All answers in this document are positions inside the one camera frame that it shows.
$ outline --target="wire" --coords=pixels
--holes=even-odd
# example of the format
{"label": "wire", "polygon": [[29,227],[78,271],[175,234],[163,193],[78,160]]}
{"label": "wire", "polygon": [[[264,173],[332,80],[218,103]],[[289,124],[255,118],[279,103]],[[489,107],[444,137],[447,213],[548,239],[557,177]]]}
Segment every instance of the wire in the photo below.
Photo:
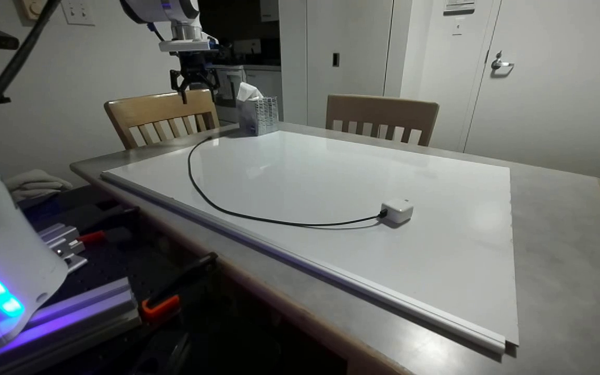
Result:
{"label": "wire", "polygon": [[152,33],[155,33],[155,38],[158,38],[161,41],[167,41],[167,40],[158,33],[158,30],[155,30],[153,23],[147,23],[147,30],[149,30]]}
{"label": "wire", "polygon": [[42,15],[37,17],[33,30],[25,38],[22,46],[15,51],[6,68],[0,73],[0,97],[4,96],[6,87],[11,82],[17,76],[17,73],[25,66],[35,41],[40,40],[44,26],[48,25],[53,8],[57,6],[60,0],[48,0]]}
{"label": "wire", "polygon": [[194,152],[210,141],[210,140],[216,140],[216,137],[206,137],[202,141],[198,141],[190,156],[187,156],[187,175],[190,175],[190,181],[194,185],[194,189],[200,193],[200,197],[210,205],[215,211],[218,213],[225,213],[225,215],[230,215],[230,217],[239,217],[239,219],[248,219],[248,220],[261,220],[261,223],[271,223],[271,224],[285,224],[285,227],[344,227],[344,224],[355,224],[355,223],[364,223],[364,220],[379,220],[385,217],[385,211],[376,213],[376,215],[370,215],[370,217],[361,217],[361,219],[352,219],[352,220],[331,220],[331,223],[301,223],[301,220],[280,220],[280,219],[268,219],[268,217],[254,217],[254,215],[246,215],[246,213],[236,213],[236,211],[228,211],[228,208],[223,208],[218,206],[216,202],[212,202],[202,189],[200,185],[196,184],[196,177],[194,177],[194,166],[191,166],[191,159],[194,159]]}

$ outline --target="white connector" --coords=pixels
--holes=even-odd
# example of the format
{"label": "white connector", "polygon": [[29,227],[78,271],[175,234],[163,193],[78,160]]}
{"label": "white connector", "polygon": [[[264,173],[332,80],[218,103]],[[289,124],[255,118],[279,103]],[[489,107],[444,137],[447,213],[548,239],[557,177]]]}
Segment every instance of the white connector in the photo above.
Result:
{"label": "white connector", "polygon": [[389,227],[400,227],[411,220],[411,200],[387,200],[381,205],[381,220]]}

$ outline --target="door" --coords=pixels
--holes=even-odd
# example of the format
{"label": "door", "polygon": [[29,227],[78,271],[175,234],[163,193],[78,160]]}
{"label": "door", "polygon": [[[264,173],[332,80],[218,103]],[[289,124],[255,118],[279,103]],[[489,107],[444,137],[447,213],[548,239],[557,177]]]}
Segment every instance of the door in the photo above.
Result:
{"label": "door", "polygon": [[502,0],[465,150],[600,177],[600,2]]}
{"label": "door", "polygon": [[329,94],[382,96],[393,0],[308,0],[306,118],[325,124]]}

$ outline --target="gray table surface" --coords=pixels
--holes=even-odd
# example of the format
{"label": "gray table surface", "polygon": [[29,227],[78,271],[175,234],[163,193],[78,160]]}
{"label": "gray table surface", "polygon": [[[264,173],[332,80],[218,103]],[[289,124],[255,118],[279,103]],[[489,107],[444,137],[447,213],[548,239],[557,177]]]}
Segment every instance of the gray table surface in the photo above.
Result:
{"label": "gray table surface", "polygon": [[340,137],[423,153],[510,166],[513,243],[521,343],[494,360],[418,323],[387,313],[326,281],[191,223],[99,178],[101,170],[158,156],[200,137],[114,152],[74,163],[72,170],[114,197],[139,206],[171,237],[216,252],[227,269],[326,334],[348,340],[393,370],[413,372],[600,372],[600,178],[471,153],[398,146],[301,124],[282,131]]}

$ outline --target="white board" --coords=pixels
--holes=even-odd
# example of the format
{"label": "white board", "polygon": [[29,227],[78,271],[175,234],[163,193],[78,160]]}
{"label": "white board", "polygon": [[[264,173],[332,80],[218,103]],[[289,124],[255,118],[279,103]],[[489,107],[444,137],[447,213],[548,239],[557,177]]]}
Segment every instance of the white board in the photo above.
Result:
{"label": "white board", "polygon": [[246,215],[322,223],[376,215],[396,197],[415,206],[398,228],[297,228],[210,208],[187,178],[187,153],[131,163],[103,177],[481,345],[518,343],[506,166],[287,131],[218,137],[194,152],[198,185]]}

